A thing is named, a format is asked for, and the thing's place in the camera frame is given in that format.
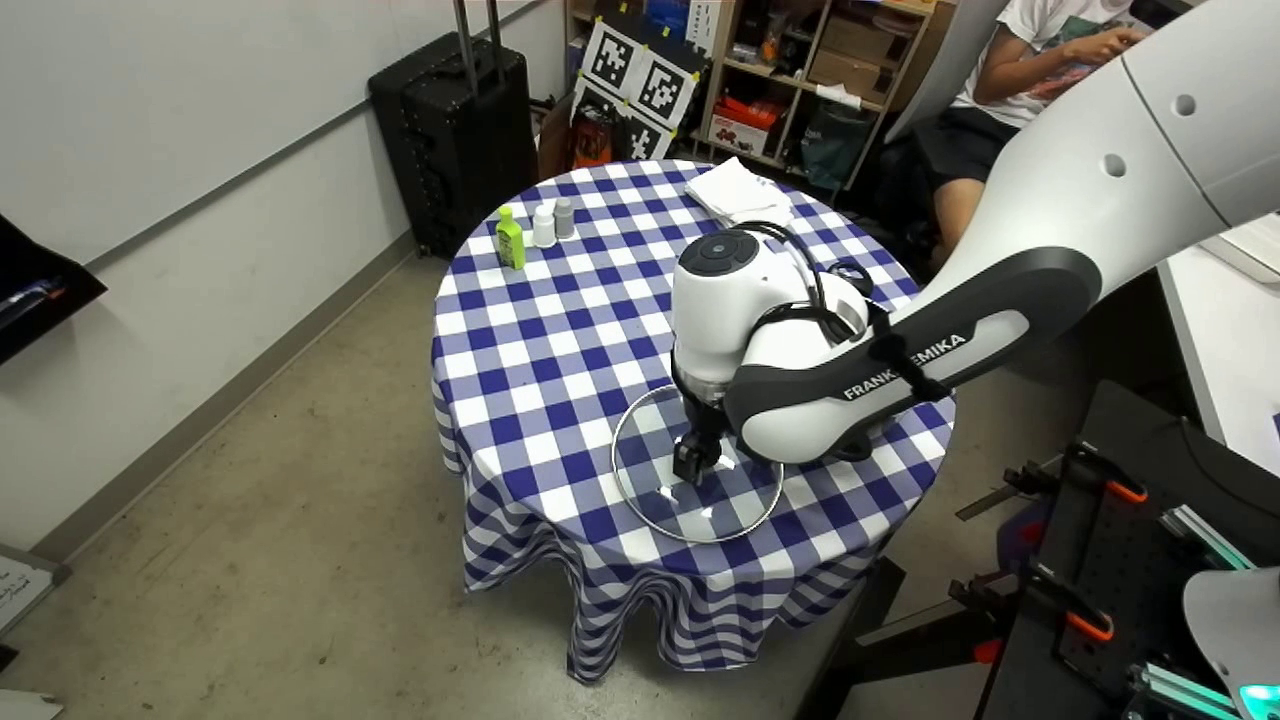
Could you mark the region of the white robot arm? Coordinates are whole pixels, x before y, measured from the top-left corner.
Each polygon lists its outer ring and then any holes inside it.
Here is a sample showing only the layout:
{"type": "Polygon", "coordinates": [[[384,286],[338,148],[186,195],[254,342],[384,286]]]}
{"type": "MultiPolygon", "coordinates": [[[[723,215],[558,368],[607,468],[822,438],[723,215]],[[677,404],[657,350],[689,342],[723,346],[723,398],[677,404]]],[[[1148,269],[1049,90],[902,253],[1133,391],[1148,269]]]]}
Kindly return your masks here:
{"type": "Polygon", "coordinates": [[[742,222],[682,247],[673,471],[814,463],[1049,346],[1161,261],[1280,210],[1280,0],[1201,0],[1006,145],[944,269],[882,313],[742,222]]]}

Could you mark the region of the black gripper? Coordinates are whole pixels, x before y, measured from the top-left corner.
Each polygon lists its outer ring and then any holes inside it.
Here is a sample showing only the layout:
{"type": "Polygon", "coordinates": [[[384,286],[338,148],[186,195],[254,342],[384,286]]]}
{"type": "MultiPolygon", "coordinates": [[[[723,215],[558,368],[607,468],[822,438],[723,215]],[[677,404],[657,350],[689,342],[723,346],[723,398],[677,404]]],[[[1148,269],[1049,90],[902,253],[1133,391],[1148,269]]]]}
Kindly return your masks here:
{"type": "Polygon", "coordinates": [[[682,480],[695,485],[721,462],[721,438],[728,415],[695,398],[683,401],[689,434],[677,439],[673,468],[682,480]]]}

